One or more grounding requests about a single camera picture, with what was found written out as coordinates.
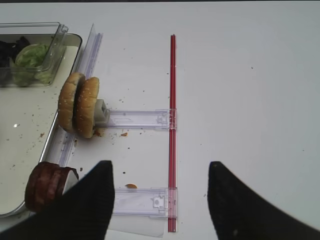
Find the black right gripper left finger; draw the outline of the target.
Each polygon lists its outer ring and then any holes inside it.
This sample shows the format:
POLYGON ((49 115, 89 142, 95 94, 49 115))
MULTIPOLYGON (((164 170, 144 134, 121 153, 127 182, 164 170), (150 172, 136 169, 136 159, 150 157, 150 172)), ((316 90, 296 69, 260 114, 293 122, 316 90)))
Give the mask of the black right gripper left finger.
POLYGON ((2 240, 103 240, 113 214, 113 165, 100 161, 60 199, 1 232, 2 240))

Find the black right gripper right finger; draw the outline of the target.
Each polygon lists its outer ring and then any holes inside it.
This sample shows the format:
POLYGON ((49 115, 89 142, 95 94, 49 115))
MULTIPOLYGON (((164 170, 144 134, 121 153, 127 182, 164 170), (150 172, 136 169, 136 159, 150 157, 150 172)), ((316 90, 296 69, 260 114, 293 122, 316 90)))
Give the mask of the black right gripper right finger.
POLYGON ((222 162, 208 170, 209 214, 220 240, 318 240, 319 230, 278 209, 222 162))

